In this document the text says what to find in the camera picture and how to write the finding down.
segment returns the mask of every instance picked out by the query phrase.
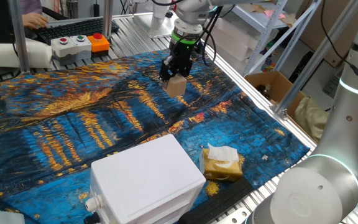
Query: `table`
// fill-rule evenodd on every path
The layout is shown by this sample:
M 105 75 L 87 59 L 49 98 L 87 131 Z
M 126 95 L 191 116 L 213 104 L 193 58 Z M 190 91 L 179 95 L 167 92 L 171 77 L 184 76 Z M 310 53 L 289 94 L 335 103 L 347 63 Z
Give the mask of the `table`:
M 144 13 L 142 15 L 152 15 L 152 13 Z M 114 58 L 131 56 L 144 52 L 151 52 L 154 50 L 163 50 L 169 47 L 170 37 L 164 37 L 159 39 L 150 39 L 148 34 L 141 29 L 134 22 L 133 15 L 123 15 L 123 16 L 113 16 L 113 21 L 117 23 L 120 29 L 112 34 L 112 44 L 109 49 L 109 55 L 104 57 L 94 57 L 86 60 L 78 60 L 73 64 L 59 66 L 58 63 L 52 60 L 50 68 L 45 69 L 30 69 L 31 72 L 39 73 L 51 70 L 61 70 L 69 69 L 79 66 L 84 66 L 91 63 L 101 62 L 103 60 L 111 60 Z M 72 22 L 80 22 L 87 19 L 72 19 L 67 21 L 55 21 L 51 22 L 50 26 L 59 26 Z M 208 47 L 206 49 L 208 55 L 213 55 L 213 49 Z M 263 97 L 251 84 L 245 81 L 241 74 L 236 72 L 222 57 L 219 55 L 216 56 L 215 64 L 219 66 L 225 73 L 228 75 L 240 88 L 247 94 L 253 102 L 260 109 L 265 110 L 271 117 L 276 119 L 282 126 L 286 127 L 291 131 L 304 145 L 310 147 L 310 152 L 306 154 L 302 160 L 306 159 L 311 155 L 313 150 L 316 147 L 316 144 L 290 120 L 283 120 L 278 115 L 276 115 L 271 109 L 269 102 L 265 97 Z M 246 208 L 249 212 L 247 215 L 250 215 L 251 212 L 270 194 L 272 194 L 277 188 L 278 181 L 280 180 L 283 173 L 274 177 L 272 180 L 268 181 L 265 185 L 261 186 L 259 189 L 253 191 L 248 196 L 243 198 L 241 201 L 233 205 L 227 212 L 222 214 L 216 220 L 212 220 L 211 223 L 217 223 L 222 220 L 227 215 L 236 211 L 239 208 Z M 358 224 L 358 207 L 345 219 L 347 224 L 356 223 Z

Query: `white shelving unit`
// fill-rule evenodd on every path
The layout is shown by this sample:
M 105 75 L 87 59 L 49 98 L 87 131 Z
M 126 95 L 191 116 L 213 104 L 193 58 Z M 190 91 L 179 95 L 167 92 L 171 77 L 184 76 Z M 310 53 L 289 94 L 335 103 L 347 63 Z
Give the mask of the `white shelving unit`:
M 313 0 L 311 6 L 303 13 L 303 15 L 295 21 L 294 25 L 287 30 L 287 32 L 269 49 L 269 51 L 257 61 L 259 53 L 265 48 L 267 39 L 273 29 L 286 27 L 287 25 L 278 19 L 279 15 L 283 13 L 283 8 L 287 3 L 287 0 L 278 0 L 277 4 L 271 2 L 257 2 L 254 4 L 260 4 L 266 9 L 275 9 L 271 18 L 268 18 L 263 13 L 247 12 L 241 6 L 233 8 L 233 12 L 237 14 L 241 19 L 250 24 L 253 28 L 261 33 L 258 44 L 249 58 L 248 65 L 243 71 L 242 75 L 246 76 L 252 73 L 261 63 L 264 63 L 266 58 L 295 30 L 295 33 L 287 45 L 284 53 L 280 57 L 280 60 L 276 64 L 275 70 L 280 70 L 284 61 L 287 59 L 289 53 L 292 51 L 296 42 L 299 40 L 300 35 L 304 31 L 305 27 L 309 23 L 311 17 L 319 6 L 321 0 Z
M 276 7 L 275 4 L 270 2 L 258 2 L 256 4 L 260 4 L 265 9 L 273 9 Z M 255 28 L 259 32 L 265 32 L 267 28 L 267 23 L 269 22 L 269 18 L 259 12 L 247 12 L 241 6 L 235 6 L 232 12 L 236 13 L 241 19 L 250 24 L 253 28 Z M 287 25 L 283 23 L 280 19 L 276 20 L 273 29 L 278 29 L 282 27 L 286 27 Z

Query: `black cable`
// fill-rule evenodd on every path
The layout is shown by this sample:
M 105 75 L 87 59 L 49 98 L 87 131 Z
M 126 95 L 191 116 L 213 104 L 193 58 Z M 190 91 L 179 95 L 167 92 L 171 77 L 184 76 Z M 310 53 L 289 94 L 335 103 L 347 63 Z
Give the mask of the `black cable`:
M 15 51 L 16 56 L 19 57 L 19 54 L 17 53 L 17 50 L 16 50 L 16 45 L 15 45 L 15 43 L 13 43 L 12 45 L 13 45 L 13 50 Z
M 172 6 L 174 4 L 178 4 L 179 2 L 182 2 L 183 0 L 177 0 L 177 1 L 174 1 L 174 2 L 170 2 L 170 3 L 159 3 L 155 0 L 152 0 L 152 2 L 158 6 Z
M 214 12 L 214 15 L 211 17 L 211 19 L 209 20 L 208 24 L 206 25 L 205 29 L 208 29 L 209 28 L 209 25 L 211 25 L 211 23 L 213 22 L 214 18 L 216 16 L 216 11 Z M 200 37 L 203 37 L 205 34 L 205 31 L 203 31 L 200 35 Z
M 352 66 L 352 64 L 350 62 L 348 62 L 344 57 L 342 57 L 338 51 L 336 50 L 335 46 L 334 46 L 334 43 L 332 42 L 331 38 L 329 38 L 329 35 L 327 33 L 327 30 L 324 26 L 324 22 L 323 22 L 323 15 L 324 15 L 324 8 L 326 6 L 326 0 L 323 0 L 323 6 L 322 6 L 322 9 L 321 9 L 321 16 L 320 16 L 320 23 L 321 23 L 321 27 L 323 28 L 323 31 L 324 31 L 324 34 L 326 35 L 329 43 L 332 45 L 334 51 L 335 51 L 335 54 L 338 55 L 339 58 L 341 58 L 344 62 L 346 62 L 347 64 L 349 64 L 350 66 Z
M 119 2 L 121 2 L 121 6 L 122 6 L 121 15 L 122 15 L 122 13 L 125 13 L 125 14 L 126 14 L 126 12 L 125 12 L 125 5 L 124 5 L 124 3 L 122 3 L 122 0 L 119 0 Z
M 227 13 L 225 13 L 225 14 L 224 14 L 223 16 L 221 16 L 220 18 L 223 18 L 223 17 L 225 17 L 227 14 L 229 14 L 229 12 L 231 12 L 231 11 L 234 9 L 235 6 L 236 6 L 236 5 L 233 5 L 233 7 L 231 7 L 231 9 L 228 10 Z
M 201 51 L 201 54 L 202 54 L 203 62 L 204 62 L 204 64 L 205 64 L 206 66 L 209 66 L 209 65 L 208 65 L 208 63 L 207 63 L 206 60 L 205 60 L 205 48 L 206 48 L 206 45 L 207 45 L 207 43 L 208 43 L 208 39 L 209 39 L 209 37 L 210 37 L 210 35 L 211 35 L 212 29 L 214 29 L 215 23 L 216 23 L 216 21 L 219 19 L 219 15 L 220 15 L 220 13 L 221 13 L 221 11 L 222 11 L 222 8 L 223 8 L 222 6 L 219 6 L 219 7 L 216 9 L 216 12 L 215 12 L 213 18 L 211 18 L 211 20 L 213 19 L 213 22 L 212 22 L 212 24 L 211 24 L 211 28 L 209 29 L 209 31 L 208 31 L 208 33 L 207 33 L 207 36 L 205 37 L 205 40 L 204 40 L 204 46 L 203 46 L 203 50 Z
M 212 36 L 212 34 L 210 33 L 210 31 L 207 31 L 207 30 L 205 30 L 206 31 L 206 33 L 207 34 L 209 34 L 209 36 L 211 37 L 211 40 L 212 40 L 212 45 L 213 45 L 213 49 L 214 49 L 214 57 L 213 57 L 213 59 L 212 59 L 212 63 L 214 63 L 215 62 L 215 59 L 216 59 L 216 44 L 215 44 L 215 40 L 214 40 L 214 37 Z

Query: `blue painted cloth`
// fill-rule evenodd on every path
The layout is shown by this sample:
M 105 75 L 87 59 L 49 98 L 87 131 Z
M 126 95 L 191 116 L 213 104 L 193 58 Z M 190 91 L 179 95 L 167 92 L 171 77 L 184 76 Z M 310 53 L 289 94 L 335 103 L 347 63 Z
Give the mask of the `blue painted cloth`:
M 0 84 L 0 209 L 14 207 L 28 223 L 81 223 L 89 215 L 90 164 L 165 134 L 196 165 L 208 143 L 236 148 L 255 188 L 308 152 L 199 57 L 186 93 L 169 98 L 158 80 L 167 55 L 144 53 Z M 213 184 L 224 190 L 230 183 Z

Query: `shelf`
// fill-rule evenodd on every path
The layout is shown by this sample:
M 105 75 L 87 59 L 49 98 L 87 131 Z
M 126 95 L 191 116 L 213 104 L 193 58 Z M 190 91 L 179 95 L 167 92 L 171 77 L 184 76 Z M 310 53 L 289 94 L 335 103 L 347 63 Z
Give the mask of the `shelf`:
M 269 2 L 259 2 L 258 4 L 263 6 L 265 9 L 273 9 L 276 6 L 275 4 Z M 241 8 L 241 5 L 237 5 L 232 11 L 241 17 L 241 19 L 250 24 L 253 28 L 257 29 L 259 32 L 266 31 L 269 18 L 265 14 L 259 12 L 247 12 Z M 273 28 L 278 29 L 286 26 L 287 25 L 281 20 L 277 20 Z

